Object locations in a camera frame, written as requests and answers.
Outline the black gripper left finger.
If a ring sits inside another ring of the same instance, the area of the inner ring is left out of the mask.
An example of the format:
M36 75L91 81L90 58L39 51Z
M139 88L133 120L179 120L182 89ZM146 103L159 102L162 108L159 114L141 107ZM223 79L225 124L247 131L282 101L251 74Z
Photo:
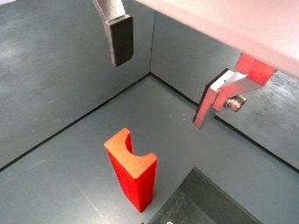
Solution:
M122 0L93 0L93 3L103 20L113 64L119 67L134 56L134 18L126 13Z

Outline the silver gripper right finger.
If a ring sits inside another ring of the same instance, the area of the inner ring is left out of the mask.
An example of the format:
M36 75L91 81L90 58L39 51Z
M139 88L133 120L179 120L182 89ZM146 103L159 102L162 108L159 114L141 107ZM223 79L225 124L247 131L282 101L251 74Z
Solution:
M242 53L235 70L226 69L206 86L194 126L201 129L223 108L238 112L247 101L243 94L262 88L275 71L273 66Z

